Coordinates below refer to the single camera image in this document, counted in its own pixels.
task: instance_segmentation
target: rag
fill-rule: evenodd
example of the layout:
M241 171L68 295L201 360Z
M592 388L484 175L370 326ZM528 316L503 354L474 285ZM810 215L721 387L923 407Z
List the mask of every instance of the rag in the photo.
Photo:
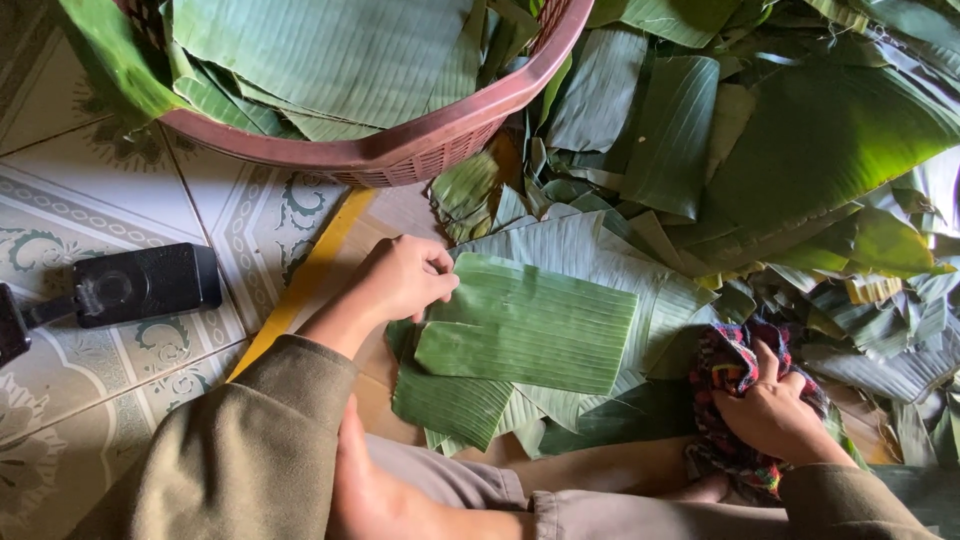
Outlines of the rag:
M806 385L801 399L813 407L820 419L828 413L829 399L823 389L801 368L791 362L787 350L789 332L759 318L743 326L714 324L700 337L696 365L690 371L694 392L694 416L700 431L699 440L687 448L695 462L707 461L731 474L741 495L757 503L776 504L780 500L778 486L789 464L782 459L762 454L734 435L713 402L713 390L742 398L756 383L759 368L751 339L759 338L780 360L777 380L790 372L804 376Z

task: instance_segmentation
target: pants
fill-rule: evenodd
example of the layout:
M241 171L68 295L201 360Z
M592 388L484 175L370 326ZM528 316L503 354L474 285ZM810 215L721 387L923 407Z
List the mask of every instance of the pants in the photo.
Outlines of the pants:
M516 473L457 461L367 435L374 463L437 503L469 509L531 511L538 540L583 538L786 538L786 512L718 503L677 503L590 491L535 492L528 501Z

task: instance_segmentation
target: plastic basket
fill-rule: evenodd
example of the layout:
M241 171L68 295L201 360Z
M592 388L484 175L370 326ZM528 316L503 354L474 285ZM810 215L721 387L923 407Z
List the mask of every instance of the plastic basket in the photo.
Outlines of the plastic basket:
M154 45L163 42L156 0L114 2ZM346 184L391 187L430 180L483 148L508 114L540 93L573 48L592 6L593 0L545 0L540 34L523 67L466 99L365 138L309 142L253 135L186 109L159 120L224 154Z

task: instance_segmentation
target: sleeve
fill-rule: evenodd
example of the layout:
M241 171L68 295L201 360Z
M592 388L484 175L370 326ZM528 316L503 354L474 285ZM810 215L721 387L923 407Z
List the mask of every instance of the sleeve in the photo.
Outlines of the sleeve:
M854 467L798 467L780 481L780 498L797 538L937 538L880 479Z
M357 369L282 335L233 382L175 409L68 538L322 538Z

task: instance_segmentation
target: cloth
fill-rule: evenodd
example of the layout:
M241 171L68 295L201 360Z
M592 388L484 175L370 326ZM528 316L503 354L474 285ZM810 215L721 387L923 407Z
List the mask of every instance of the cloth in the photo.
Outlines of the cloth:
M735 397L743 397L756 383L759 370L751 346L753 337L770 347L780 361L777 380L787 373L804 376L801 399L813 407L821 420L827 416L827 394L791 362L787 343L790 335L784 328L753 318L743 326L715 324L704 330L700 338L697 361L690 371L694 392L694 416L700 439L687 449L688 454L730 473L738 489L755 503L776 503L780 499L782 472L789 465L781 459L761 454L734 435L720 416L713 402L713 390L722 390Z
M322 345L281 336L236 380L177 407L68 538L322 538L337 428L356 373ZM935 538L879 480L855 468L786 473L785 512L583 491L539 492L528 506L512 471L368 441L379 466L438 502L530 508L540 540L776 538L784 517L801 539Z

